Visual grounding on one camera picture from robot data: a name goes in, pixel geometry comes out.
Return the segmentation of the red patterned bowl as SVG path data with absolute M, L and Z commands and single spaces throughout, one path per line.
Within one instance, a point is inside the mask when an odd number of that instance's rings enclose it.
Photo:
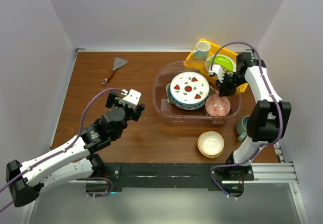
M 224 117 L 230 113 L 231 104 L 227 97 L 218 94 L 211 95 L 205 103 L 205 111 L 212 117 Z

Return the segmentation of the white orange rim bowl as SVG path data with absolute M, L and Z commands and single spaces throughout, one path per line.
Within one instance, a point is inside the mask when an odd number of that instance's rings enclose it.
M 221 136 L 221 134 L 219 134 L 218 132 L 215 131 L 208 131 L 208 132 L 204 132 L 202 133 L 198 140 L 197 140 L 197 144 L 209 144 L 209 145 L 224 145 L 225 146 L 225 141 L 223 139 L 223 137 Z

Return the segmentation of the yellow dotted blue bowl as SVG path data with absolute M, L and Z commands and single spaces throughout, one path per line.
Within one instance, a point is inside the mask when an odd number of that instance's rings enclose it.
M 224 150 L 224 145 L 218 144 L 198 144 L 197 146 L 201 154 L 209 158 L 216 158 L 220 156 Z

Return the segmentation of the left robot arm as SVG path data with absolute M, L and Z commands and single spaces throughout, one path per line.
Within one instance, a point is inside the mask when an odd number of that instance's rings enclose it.
M 136 90 L 117 88 L 103 90 L 108 92 L 106 107 L 108 111 L 92 125 L 83 128 L 71 140 L 60 147 L 20 163 L 10 161 L 6 166 L 7 183 L 1 188 L 8 188 L 15 207 L 25 206 L 36 200 L 44 191 L 61 183 L 76 180 L 103 180 L 104 164 L 97 151 L 116 141 L 127 128 L 129 120 L 139 120 L 144 104 L 140 104 L 141 93 Z

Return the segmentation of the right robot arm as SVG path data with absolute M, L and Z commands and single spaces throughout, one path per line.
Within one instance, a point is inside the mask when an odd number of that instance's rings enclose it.
M 227 158 L 225 175 L 236 180 L 243 174 L 241 166 L 249 166 L 255 157 L 267 146 L 283 138 L 291 114 L 291 104 L 283 101 L 275 92 L 265 62 L 253 58 L 252 53 L 237 55 L 237 70 L 227 73 L 221 66 L 211 66 L 220 96 L 230 96 L 238 86 L 247 83 L 255 99 L 255 107 L 247 122 L 247 136 L 240 147 Z

